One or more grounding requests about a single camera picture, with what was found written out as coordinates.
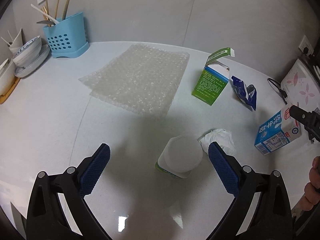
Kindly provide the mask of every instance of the white appliance with pink flowers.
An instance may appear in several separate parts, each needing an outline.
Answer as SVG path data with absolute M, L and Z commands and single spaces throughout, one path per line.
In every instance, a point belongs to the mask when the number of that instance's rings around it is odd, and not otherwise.
M 316 70 L 311 73 L 310 69 L 313 70 L 313 66 L 298 58 L 281 82 L 281 89 L 288 95 L 286 101 L 308 112 L 320 109 L 320 80 L 316 80 Z

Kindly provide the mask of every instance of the blue milk carton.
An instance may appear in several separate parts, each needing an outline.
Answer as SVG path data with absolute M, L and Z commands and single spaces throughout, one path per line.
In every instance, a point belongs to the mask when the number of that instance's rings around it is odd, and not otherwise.
M 286 105 L 259 127 L 254 146 L 266 155 L 301 136 L 300 123 L 289 114 L 292 104 Z

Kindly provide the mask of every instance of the metal spoon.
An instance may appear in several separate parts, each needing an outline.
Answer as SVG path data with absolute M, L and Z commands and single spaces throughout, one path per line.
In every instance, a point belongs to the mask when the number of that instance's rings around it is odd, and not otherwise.
M 54 22 L 52 21 L 40 21 L 40 22 L 37 22 L 39 24 L 50 24 L 50 25 L 56 25 Z

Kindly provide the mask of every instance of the crumpled tissue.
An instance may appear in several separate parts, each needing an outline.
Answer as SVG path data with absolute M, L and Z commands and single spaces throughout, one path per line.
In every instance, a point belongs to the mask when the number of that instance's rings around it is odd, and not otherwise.
M 236 152 L 231 132 L 224 129 L 211 130 L 211 132 L 199 138 L 198 141 L 206 153 L 208 153 L 209 145 L 212 142 L 217 142 L 227 155 L 234 155 Z

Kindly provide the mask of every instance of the bubble wrap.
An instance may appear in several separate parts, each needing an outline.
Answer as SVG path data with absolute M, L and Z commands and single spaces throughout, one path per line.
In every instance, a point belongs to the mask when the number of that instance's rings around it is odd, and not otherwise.
M 185 52 L 131 45 L 102 69 L 79 80 L 93 97 L 137 114 L 166 116 L 189 61 Z

